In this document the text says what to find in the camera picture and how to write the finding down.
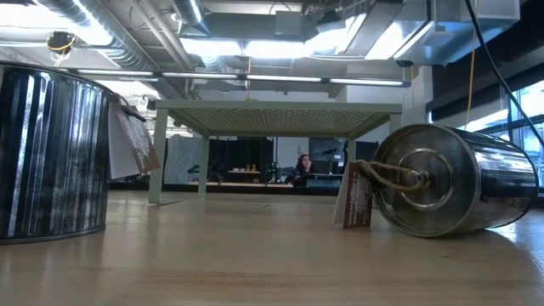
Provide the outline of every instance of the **perforated tabletop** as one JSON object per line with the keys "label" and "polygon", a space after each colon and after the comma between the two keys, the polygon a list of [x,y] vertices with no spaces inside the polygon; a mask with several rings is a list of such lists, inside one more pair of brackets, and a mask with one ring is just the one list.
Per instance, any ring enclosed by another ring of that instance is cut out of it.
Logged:
{"label": "perforated tabletop", "polygon": [[400,114],[401,105],[334,102],[159,100],[157,109],[213,136],[356,138]]}

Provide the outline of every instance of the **dark hair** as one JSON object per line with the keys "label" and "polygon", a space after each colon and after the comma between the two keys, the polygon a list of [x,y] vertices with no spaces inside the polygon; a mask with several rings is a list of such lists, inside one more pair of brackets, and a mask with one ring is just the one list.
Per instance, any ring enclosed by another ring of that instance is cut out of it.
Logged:
{"label": "dark hair", "polygon": [[[308,157],[309,158],[309,155],[308,154],[302,154],[299,158],[298,158],[298,162],[297,162],[297,170],[300,172],[300,173],[305,173],[306,172],[306,168],[304,167],[303,165],[303,158],[304,157]],[[310,173],[314,173],[315,170],[314,170],[314,163],[312,162],[312,164],[309,166],[309,172]]]}

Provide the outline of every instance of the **corrugated metal can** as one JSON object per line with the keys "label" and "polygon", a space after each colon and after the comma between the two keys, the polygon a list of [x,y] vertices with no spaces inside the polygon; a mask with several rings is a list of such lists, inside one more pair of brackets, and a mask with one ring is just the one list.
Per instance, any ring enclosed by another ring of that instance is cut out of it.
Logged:
{"label": "corrugated metal can", "polygon": [[0,61],[0,244],[105,227],[113,99],[91,80]]}

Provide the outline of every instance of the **paper tag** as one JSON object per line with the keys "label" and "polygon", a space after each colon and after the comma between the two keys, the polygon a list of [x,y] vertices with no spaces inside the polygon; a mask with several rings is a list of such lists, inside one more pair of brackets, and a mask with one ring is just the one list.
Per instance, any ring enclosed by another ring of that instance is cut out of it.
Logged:
{"label": "paper tag", "polygon": [[343,229],[369,226],[372,199],[370,180],[361,175],[359,163],[350,162],[343,173],[332,222],[342,224]]}
{"label": "paper tag", "polygon": [[108,123],[112,179],[159,168],[155,147],[145,124],[134,116],[127,116],[120,102],[110,103]]}

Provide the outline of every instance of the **can lid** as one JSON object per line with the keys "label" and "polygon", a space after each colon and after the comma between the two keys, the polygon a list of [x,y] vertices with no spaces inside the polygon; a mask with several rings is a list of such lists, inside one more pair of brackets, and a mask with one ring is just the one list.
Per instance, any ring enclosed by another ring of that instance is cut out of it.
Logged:
{"label": "can lid", "polygon": [[452,230],[467,214],[478,190],[478,169],[470,149],[447,127],[403,127],[382,142],[374,161],[414,170],[379,169],[380,175],[397,184],[410,186],[425,179],[419,190],[380,186],[375,192],[382,215],[411,235],[436,236]]}

